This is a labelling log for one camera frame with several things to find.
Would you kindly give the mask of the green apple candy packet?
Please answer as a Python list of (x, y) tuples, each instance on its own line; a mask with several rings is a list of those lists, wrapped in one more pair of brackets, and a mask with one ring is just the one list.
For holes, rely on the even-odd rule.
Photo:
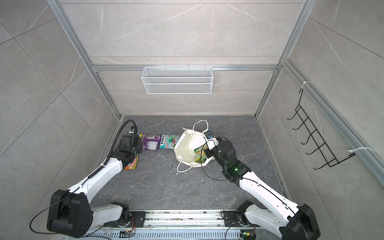
[(195, 158), (196, 163), (204, 164), (207, 161), (207, 157), (205, 155), (205, 149), (208, 149), (208, 146), (204, 145), (194, 149), (194, 152), (196, 154), (196, 158)]

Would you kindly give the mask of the aluminium frame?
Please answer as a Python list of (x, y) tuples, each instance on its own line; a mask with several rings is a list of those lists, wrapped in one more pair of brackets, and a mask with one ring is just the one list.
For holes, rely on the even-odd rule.
[[(49, 6), (56, 15), (59, 23), (63, 27), (65, 33), (69, 37), (72, 45), (77, 51), (80, 59), (86, 66), (86, 69), (91, 74), (91, 77), (96, 82), (99, 90), (107, 100), (107, 103), (114, 113), (117, 119), (121, 118), (121, 113), (118, 110), (115, 102), (112, 100), (107, 88), (102, 83), (101, 78), (98, 75), (100, 71), (141, 71), (145, 65), (93, 65), (89, 55), (87, 54), (84, 46), (82, 45), (79, 37), (77, 36), (68, 16), (66, 15), (62, 4), (59, 1), (48, 1)], [(328, 121), (333, 125), (335, 130), (341, 135), (341, 137), (352, 148), (356, 148), (357, 156), (364, 163), (367, 169), (372, 173), (376, 180), (382, 185), (384, 183), (384, 163), (381, 158), (372, 150), (368, 150), (368, 144), (363, 138), (356, 132), (356, 130), (347, 122), (345, 118), (332, 106), (332, 104), (320, 93), (320, 91), (311, 83), (309, 83), (306, 76), (299, 70), (297, 66), (289, 59), (294, 44), (296, 43), (302, 29), (304, 28), (304, 22), (308, 19), (310, 11), (313, 9), (315, 1), (305, 1), (303, 8), (299, 13), (297, 22), (295, 23), (293, 32), (291, 33), (288, 43), (284, 48), (283, 56), (280, 58), (277, 64), (247, 64), (247, 65), (202, 65), (202, 68), (212, 68), (216, 71), (272, 71), (273, 75), (271, 81), (268, 84), (260, 106), (256, 111), (256, 116), (260, 116), (267, 99), (272, 93), (272, 90), (277, 82), (278, 77), (281, 74), (282, 69), (286, 69), (291, 73), (295, 80), (299, 81), (302, 85), (301, 90), (307, 92), (308, 96), (312, 99), (314, 104), (323, 112)]]

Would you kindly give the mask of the orange blackcurrant candy packet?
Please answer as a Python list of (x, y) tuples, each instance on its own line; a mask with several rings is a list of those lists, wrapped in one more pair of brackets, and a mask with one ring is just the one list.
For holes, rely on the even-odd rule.
[(129, 163), (125, 169), (127, 170), (135, 170), (137, 168), (137, 164), (138, 164), (138, 161), (139, 161), (139, 156), (136, 156), (133, 160), (132, 163)]

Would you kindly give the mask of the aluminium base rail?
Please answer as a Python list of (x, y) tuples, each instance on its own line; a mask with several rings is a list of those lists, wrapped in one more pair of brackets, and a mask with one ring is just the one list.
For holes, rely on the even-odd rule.
[(142, 228), (92, 227), (83, 240), (245, 240), (268, 230), (226, 227), (221, 211), (235, 209), (132, 210), (146, 212)]

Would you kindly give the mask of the teal mint candy packet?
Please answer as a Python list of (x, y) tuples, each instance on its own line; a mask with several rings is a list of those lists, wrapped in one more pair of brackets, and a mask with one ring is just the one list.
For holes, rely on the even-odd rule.
[(174, 149), (177, 145), (181, 135), (165, 134), (161, 135), (161, 142), (159, 149)]

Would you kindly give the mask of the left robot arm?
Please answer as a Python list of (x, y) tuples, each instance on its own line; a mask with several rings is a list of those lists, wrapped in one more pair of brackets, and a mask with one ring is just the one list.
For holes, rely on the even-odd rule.
[(115, 136), (104, 162), (87, 177), (67, 190), (58, 190), (51, 197), (45, 235), (62, 234), (73, 238), (87, 236), (90, 228), (105, 224), (126, 226), (130, 223), (129, 206), (111, 203), (91, 208), (90, 203), (96, 194), (118, 173), (142, 153), (143, 144), (134, 120), (125, 121), (132, 126), (123, 137)]

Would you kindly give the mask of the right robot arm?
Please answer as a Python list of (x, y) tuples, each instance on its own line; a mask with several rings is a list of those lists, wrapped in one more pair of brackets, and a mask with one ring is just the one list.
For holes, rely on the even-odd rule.
[(321, 236), (314, 210), (306, 204), (299, 206), (264, 183), (237, 158), (232, 142), (211, 138), (205, 140), (203, 147), (209, 149), (209, 156), (223, 169), (225, 181), (248, 192), (264, 206), (261, 209), (244, 202), (237, 209), (241, 224), (260, 226), (282, 240), (317, 240)]

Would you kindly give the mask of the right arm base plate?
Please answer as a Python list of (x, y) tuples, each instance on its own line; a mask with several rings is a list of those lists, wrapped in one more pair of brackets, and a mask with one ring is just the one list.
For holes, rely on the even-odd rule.
[(226, 227), (256, 227), (259, 225), (251, 224), (245, 217), (237, 213), (237, 211), (221, 211), (221, 217)]

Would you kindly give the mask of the purple snack packet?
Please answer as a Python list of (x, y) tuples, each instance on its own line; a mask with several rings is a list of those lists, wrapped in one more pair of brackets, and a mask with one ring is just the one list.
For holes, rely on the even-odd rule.
[(161, 135), (155, 134), (140, 134), (143, 150), (156, 151), (160, 148)]

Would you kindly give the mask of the floral paper bag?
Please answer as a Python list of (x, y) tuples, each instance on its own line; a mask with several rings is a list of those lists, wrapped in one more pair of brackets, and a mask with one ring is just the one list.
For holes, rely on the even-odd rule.
[(201, 146), (208, 146), (205, 136), (202, 132), (195, 130), (196, 125), (199, 123), (206, 123), (206, 129), (209, 130), (209, 124), (206, 120), (200, 120), (196, 122), (192, 129), (183, 128), (184, 132), (181, 135), (177, 145), (175, 146), (174, 152), (176, 159), (179, 164), (177, 166), (178, 173), (185, 173), (192, 168), (205, 167), (211, 160), (207, 160), (204, 164), (199, 164), (195, 162), (196, 154), (194, 149)]

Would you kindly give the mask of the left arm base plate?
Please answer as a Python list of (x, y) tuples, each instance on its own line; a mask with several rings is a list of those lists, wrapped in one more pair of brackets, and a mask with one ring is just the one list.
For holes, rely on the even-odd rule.
[(144, 211), (122, 213), (121, 218), (117, 221), (117, 226), (120, 228), (142, 228), (145, 223), (146, 214)]

